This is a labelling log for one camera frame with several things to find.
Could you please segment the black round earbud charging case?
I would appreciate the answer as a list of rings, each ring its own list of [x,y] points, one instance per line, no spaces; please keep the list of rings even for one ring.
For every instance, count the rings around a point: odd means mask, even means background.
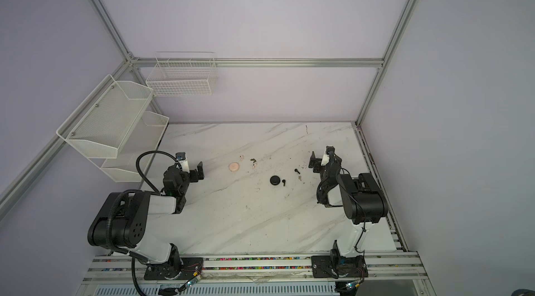
[[[270,184],[273,186],[277,186],[281,183],[281,179],[279,176],[271,176],[270,177]]]

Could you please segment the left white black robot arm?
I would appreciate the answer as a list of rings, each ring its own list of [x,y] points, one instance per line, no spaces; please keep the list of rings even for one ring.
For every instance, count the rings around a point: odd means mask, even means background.
[[[112,252],[125,254],[149,265],[169,264],[178,269],[182,260],[175,244],[149,231],[149,217],[178,215],[186,204],[192,183],[204,179],[203,163],[188,172],[180,161],[164,172],[164,192],[126,190],[111,193],[88,231],[88,243]]]

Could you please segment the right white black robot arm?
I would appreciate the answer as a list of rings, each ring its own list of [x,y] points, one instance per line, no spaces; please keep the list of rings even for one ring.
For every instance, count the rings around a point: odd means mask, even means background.
[[[351,228],[340,239],[335,240],[334,248],[341,256],[362,255],[367,234],[373,226],[386,218],[389,213],[387,200],[371,173],[361,173],[354,177],[342,166],[342,159],[333,146],[327,146],[321,158],[314,153],[309,158],[309,169],[320,175],[316,188],[317,203],[326,208],[334,208],[329,193],[339,189],[341,203]]]

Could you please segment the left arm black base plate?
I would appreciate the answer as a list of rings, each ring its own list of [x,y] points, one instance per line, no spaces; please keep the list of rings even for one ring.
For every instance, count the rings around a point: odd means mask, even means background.
[[[145,281],[188,281],[201,274],[204,259],[202,257],[181,258],[180,268],[170,263],[149,264],[144,274]]]

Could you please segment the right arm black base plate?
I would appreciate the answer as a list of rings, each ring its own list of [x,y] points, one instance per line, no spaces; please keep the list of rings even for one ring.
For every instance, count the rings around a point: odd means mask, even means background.
[[[331,257],[312,256],[312,274],[314,278],[367,278],[368,269],[363,256]]]

